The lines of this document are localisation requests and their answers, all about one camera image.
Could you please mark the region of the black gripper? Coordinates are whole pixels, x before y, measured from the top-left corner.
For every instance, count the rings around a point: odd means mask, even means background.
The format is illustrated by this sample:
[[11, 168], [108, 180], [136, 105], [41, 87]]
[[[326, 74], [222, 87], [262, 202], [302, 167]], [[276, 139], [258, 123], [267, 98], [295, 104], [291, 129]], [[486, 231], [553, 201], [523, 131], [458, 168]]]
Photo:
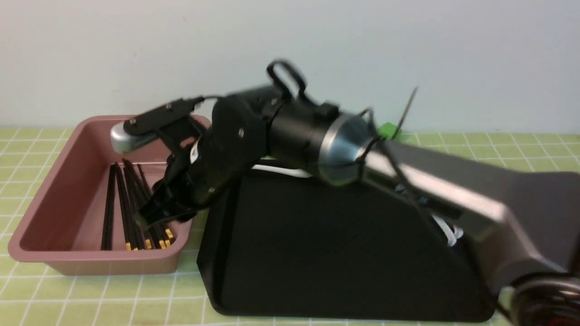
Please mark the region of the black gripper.
[[165, 182], [154, 184], [135, 213], [136, 224], [184, 223], [208, 209], [217, 194], [266, 154], [262, 110], [282, 96], [274, 86], [221, 96], [213, 106], [211, 126], [195, 127], [195, 142], [168, 160]]

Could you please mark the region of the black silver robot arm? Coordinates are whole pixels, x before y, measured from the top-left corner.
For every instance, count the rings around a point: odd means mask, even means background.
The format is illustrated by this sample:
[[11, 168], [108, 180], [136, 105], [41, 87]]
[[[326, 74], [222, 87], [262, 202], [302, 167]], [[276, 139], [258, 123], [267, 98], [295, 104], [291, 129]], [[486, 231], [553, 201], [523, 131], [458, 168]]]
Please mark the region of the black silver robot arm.
[[579, 174], [520, 172], [379, 135], [373, 110], [345, 113], [300, 85], [178, 99], [128, 119], [133, 146], [171, 157], [135, 219], [190, 217], [263, 157], [335, 187], [364, 183], [407, 199], [476, 244], [487, 293], [513, 287], [515, 326], [579, 324]]

